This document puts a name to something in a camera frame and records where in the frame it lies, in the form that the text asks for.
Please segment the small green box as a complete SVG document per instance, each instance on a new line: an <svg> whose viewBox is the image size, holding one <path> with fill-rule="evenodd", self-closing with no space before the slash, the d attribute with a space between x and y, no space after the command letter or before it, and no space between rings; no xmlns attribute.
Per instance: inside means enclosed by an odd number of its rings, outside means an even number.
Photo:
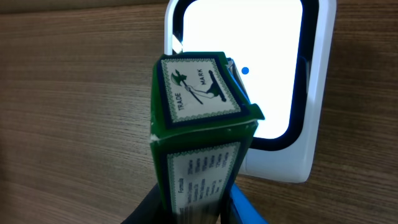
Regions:
<svg viewBox="0 0 398 224"><path fill-rule="evenodd" d="M163 55L155 63L150 148L174 223L215 223L264 115L223 52Z"/></svg>

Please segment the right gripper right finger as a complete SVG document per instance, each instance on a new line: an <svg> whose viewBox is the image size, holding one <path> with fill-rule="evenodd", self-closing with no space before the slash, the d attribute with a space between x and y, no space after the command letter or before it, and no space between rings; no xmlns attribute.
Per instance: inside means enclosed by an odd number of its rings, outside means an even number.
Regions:
<svg viewBox="0 0 398 224"><path fill-rule="evenodd" d="M267 224L236 184L225 195L221 224Z"/></svg>

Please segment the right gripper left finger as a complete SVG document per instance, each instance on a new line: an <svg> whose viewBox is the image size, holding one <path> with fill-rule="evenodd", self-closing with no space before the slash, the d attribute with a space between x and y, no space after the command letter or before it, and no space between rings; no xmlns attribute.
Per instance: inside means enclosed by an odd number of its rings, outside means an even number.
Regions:
<svg viewBox="0 0 398 224"><path fill-rule="evenodd" d="M173 218L164 210L160 189L155 184L138 207L121 224L171 224Z"/></svg>

